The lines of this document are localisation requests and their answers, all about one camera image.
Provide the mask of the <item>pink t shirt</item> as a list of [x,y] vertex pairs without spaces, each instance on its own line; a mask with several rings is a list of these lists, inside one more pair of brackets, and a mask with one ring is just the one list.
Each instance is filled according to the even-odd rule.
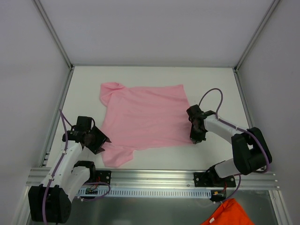
[[182,84],[166,87],[126,87],[101,84],[99,99],[106,107],[101,131],[106,167],[118,168],[134,158],[134,151],[190,145],[190,107]]

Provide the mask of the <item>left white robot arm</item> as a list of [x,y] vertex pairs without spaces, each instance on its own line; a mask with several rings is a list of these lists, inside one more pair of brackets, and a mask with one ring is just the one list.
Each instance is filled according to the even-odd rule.
[[62,148],[54,166],[37,186],[28,192],[30,215],[34,222],[64,224],[70,217],[72,201],[83,185],[106,186],[108,181],[97,178],[92,161],[79,160],[84,149],[93,154],[103,152],[109,138],[96,127],[92,117],[78,116],[70,130],[65,129]]

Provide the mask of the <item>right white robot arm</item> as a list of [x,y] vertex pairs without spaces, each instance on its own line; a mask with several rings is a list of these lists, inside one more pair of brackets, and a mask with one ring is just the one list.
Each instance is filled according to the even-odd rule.
[[202,111],[198,105],[187,109],[191,122],[190,140],[198,144],[212,132],[232,146],[232,158],[211,166],[205,172],[194,173],[197,187],[234,187],[235,175],[264,173],[272,163],[272,155],[261,130],[240,128],[217,116],[214,111]]

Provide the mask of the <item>orange t shirt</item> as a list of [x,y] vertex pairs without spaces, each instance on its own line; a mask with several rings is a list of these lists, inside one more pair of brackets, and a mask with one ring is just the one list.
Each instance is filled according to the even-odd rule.
[[221,203],[202,225],[254,225],[254,223],[235,199],[229,199]]

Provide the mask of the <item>aluminium mounting rail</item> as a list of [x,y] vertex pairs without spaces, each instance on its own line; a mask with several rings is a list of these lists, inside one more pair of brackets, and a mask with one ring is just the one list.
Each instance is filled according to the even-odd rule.
[[[194,170],[133,170],[109,169],[112,187],[116,188],[193,188]],[[276,174],[252,173],[241,176],[240,189],[243,190],[278,190],[280,189]]]

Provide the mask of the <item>left aluminium frame post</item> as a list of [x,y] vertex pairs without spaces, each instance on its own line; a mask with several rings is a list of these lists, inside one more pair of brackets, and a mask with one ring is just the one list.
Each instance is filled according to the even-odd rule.
[[58,48],[58,50],[59,50],[59,52],[60,52],[60,54],[63,58],[65,64],[67,65],[69,70],[72,70],[73,64],[72,64],[65,48],[62,45],[61,40],[59,39],[59,37],[57,35],[57,32],[56,32],[56,30],[55,30],[55,28],[54,28],[54,26],[53,26],[53,24],[52,24],[52,22],[51,22],[51,20],[48,16],[47,12],[46,12],[43,4],[42,4],[42,1],[32,0],[32,3],[36,7],[39,15],[41,16],[42,21],[44,22],[47,30],[49,31],[52,39],[54,40],[54,42],[55,42],[55,44],[56,44],[56,46],[57,46],[57,48]]

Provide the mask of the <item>aluminium frame post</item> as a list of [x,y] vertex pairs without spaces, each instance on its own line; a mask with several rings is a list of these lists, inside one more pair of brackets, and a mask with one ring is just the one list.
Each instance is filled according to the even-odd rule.
[[41,16],[42,21],[44,22],[47,30],[49,31],[52,39],[54,40],[54,42],[55,42],[55,44],[56,44],[56,46],[57,46],[57,48],[58,48],[58,50],[59,50],[59,52],[60,52],[60,54],[63,58],[65,64],[67,65],[69,70],[72,70],[73,64],[72,64],[65,48],[62,45],[61,40],[59,39],[59,37],[57,35],[57,32],[56,32],[56,30],[55,30],[55,28],[54,28],[54,26],[53,26],[53,24],[52,24],[52,22],[51,22],[51,20],[48,16],[47,12],[46,12],[43,4],[42,4],[42,1],[32,0],[32,3],[36,7],[39,15]]
[[264,27],[266,26],[267,22],[270,20],[271,16],[273,15],[273,13],[275,12],[275,10],[277,9],[277,7],[280,4],[280,2],[281,2],[281,0],[273,0],[271,2],[270,6],[266,10],[266,12],[263,15],[261,21],[259,22],[257,28],[255,29],[253,35],[251,36],[250,41],[246,45],[246,47],[245,47],[242,55],[240,56],[237,64],[234,66],[234,68],[233,68],[234,70],[239,70],[239,68],[242,66],[244,60],[246,59],[246,57],[250,53],[250,51],[253,48],[255,42],[259,38],[259,36],[262,33]]

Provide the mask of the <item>right aluminium frame post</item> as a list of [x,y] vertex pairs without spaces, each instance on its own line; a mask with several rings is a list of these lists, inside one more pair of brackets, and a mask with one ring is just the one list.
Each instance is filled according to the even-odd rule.
[[277,9],[277,7],[280,4],[280,2],[281,2],[281,0],[273,0],[271,2],[270,6],[266,10],[266,12],[263,15],[261,21],[259,22],[257,28],[255,29],[253,35],[251,36],[250,41],[246,45],[246,47],[245,47],[242,55],[240,56],[237,64],[234,66],[234,68],[233,68],[234,70],[239,70],[239,68],[242,66],[244,60],[246,59],[246,57],[250,53],[250,51],[253,48],[255,42],[259,38],[259,36],[262,33],[264,27],[266,26],[267,22],[270,20],[271,16],[273,15],[273,13],[275,12],[275,10]]

